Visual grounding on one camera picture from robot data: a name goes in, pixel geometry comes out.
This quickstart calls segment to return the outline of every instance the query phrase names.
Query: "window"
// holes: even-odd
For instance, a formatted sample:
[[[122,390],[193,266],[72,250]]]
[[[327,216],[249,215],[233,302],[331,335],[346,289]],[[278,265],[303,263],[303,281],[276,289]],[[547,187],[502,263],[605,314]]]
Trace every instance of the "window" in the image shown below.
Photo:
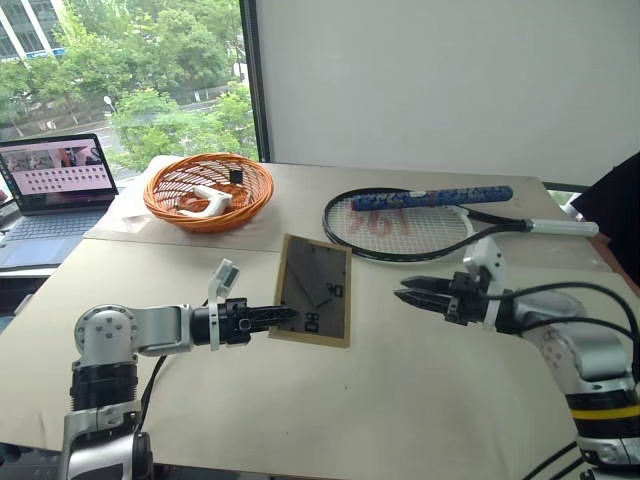
[[[16,53],[16,49],[13,48],[7,32],[5,32],[4,27],[0,25],[0,59],[17,57],[18,54]]]
[[[60,47],[54,30],[58,24],[58,17],[51,4],[51,0],[30,0],[29,3],[51,48]]]
[[[24,51],[38,52],[43,50],[44,47],[40,43],[36,30],[20,0],[9,0],[1,6]]]
[[[63,13],[30,0],[52,48],[61,47],[55,56],[0,63],[0,91],[11,93],[0,104],[1,140],[94,131],[117,178],[160,154],[258,160],[238,1],[61,3]],[[20,2],[1,8],[25,50],[37,50],[34,32],[18,33]]]
[[[16,32],[16,37],[25,52],[37,52],[43,49],[38,36],[34,32]]]

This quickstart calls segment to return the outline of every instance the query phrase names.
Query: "beige table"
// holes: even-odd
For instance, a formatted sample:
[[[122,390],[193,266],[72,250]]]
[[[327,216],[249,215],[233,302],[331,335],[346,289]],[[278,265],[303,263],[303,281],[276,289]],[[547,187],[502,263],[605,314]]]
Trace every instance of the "beige table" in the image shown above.
[[[50,277],[55,268],[27,268],[24,270],[0,271],[2,278],[47,278]]]
[[[404,172],[353,168],[329,168],[301,165],[265,164],[273,175],[275,194],[269,204],[245,227],[225,234],[192,234],[173,227],[148,214],[127,221],[131,230],[114,231],[119,224],[121,202],[86,236],[103,240],[124,240],[167,245],[209,246],[279,252],[282,237],[292,233],[316,240],[326,240],[322,230],[322,213],[334,196],[355,188],[390,186],[413,190],[431,190],[487,185],[510,185],[514,191],[508,202],[477,205],[475,208],[514,218],[547,218],[566,220],[564,212],[547,193],[542,183],[533,177],[505,175],[452,174],[434,172]],[[147,178],[141,178],[131,188],[133,200],[141,204],[142,189]],[[122,194],[130,212],[132,192]],[[142,206],[133,213],[148,213]],[[571,268],[610,271],[608,265],[584,238],[558,235],[525,235],[508,233],[496,236],[497,242],[512,265]],[[461,252],[438,262],[459,263]]]
[[[83,241],[0,336],[0,440],[60,448],[78,357],[72,331],[86,309],[199,304],[223,256],[241,268],[233,296],[272,302],[277,253]],[[541,356],[392,295],[405,276],[455,268],[354,259],[348,349],[262,334],[247,347],[172,357],[146,423],[156,460],[324,478],[522,477],[574,435]],[[511,267],[507,284],[576,279],[614,288],[640,310],[610,273]],[[591,316],[624,325],[606,297],[573,293]],[[153,362],[141,359],[141,385]]]

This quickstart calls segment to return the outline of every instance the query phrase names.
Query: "tree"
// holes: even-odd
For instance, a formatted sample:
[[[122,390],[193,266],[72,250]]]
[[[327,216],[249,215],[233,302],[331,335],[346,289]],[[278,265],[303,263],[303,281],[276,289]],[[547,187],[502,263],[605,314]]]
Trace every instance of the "tree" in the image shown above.
[[[224,84],[230,64],[215,35],[187,11],[167,9],[158,15],[158,52],[180,67],[181,85],[190,90]]]
[[[66,11],[73,12],[87,32],[111,37],[123,33],[131,20],[123,0],[67,0]]]
[[[16,120],[27,114],[31,90],[29,70],[22,62],[0,63],[0,125],[11,124],[20,136]]]
[[[116,42],[87,34],[58,58],[60,80],[73,83],[83,98],[101,98],[105,94],[118,98],[135,87],[127,54]]]
[[[150,88],[125,93],[113,124],[128,153],[116,161],[142,171],[156,155],[182,155],[181,141],[191,121],[188,115],[167,93]]]
[[[62,105],[79,124],[74,112],[74,102],[82,101],[82,92],[77,81],[69,81],[63,72],[61,62],[54,57],[35,58],[28,63],[31,78],[34,79],[33,92],[40,102]]]
[[[251,109],[251,93],[246,85],[230,82],[231,90],[223,94],[214,107],[213,116],[220,122],[218,133],[229,132],[239,147],[223,149],[258,160],[256,129]]]
[[[158,16],[162,10],[170,7],[173,2],[168,0],[124,0],[129,11],[134,12],[135,14],[148,14],[151,18],[156,21]],[[184,10],[189,10],[188,5],[183,6]]]
[[[166,93],[153,89],[125,94],[113,124],[128,153],[111,155],[112,160],[142,171],[156,155],[234,152],[257,159],[249,90],[230,86],[213,113],[182,111]]]

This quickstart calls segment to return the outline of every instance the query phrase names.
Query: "green foliage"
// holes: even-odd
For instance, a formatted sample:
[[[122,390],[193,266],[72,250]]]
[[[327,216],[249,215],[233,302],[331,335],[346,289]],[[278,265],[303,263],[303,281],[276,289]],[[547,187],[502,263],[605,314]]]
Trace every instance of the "green foliage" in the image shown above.
[[[573,192],[558,192],[555,190],[548,190],[551,197],[556,201],[556,203],[560,206],[564,205],[569,201]]]
[[[236,0],[65,0],[56,29],[66,53],[0,63],[0,127],[76,119],[109,95],[112,123],[127,152],[110,155],[144,169],[159,154],[231,151],[257,159],[249,89],[229,83],[212,112],[188,112],[176,99],[227,84],[244,61]]]
[[[249,89],[229,86],[212,113],[182,111],[166,93],[153,89],[125,94],[113,124],[128,153],[112,160],[138,171],[156,155],[234,152],[257,160]]]

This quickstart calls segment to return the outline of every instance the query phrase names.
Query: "wooden frame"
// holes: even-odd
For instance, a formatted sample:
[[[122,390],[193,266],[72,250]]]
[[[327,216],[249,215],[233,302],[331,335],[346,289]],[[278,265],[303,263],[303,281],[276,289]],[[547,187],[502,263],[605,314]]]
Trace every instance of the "wooden frame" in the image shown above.
[[[278,327],[271,327],[269,337],[279,338],[283,340],[293,340],[296,342],[312,343],[315,345],[326,345],[330,347],[346,348],[351,343],[351,249],[340,245],[334,245],[328,242],[319,242],[308,238],[297,237],[285,234],[282,245],[282,254],[280,257],[280,267],[278,270],[278,280],[276,283],[275,305],[282,303],[282,297],[285,288],[285,276],[287,273],[287,259],[289,253],[289,245],[292,238],[302,239],[309,245],[328,248],[331,250],[344,253],[345,270],[344,270],[344,293],[342,296],[344,309],[344,331],[342,338],[334,336],[326,336],[308,332],[289,331]]]

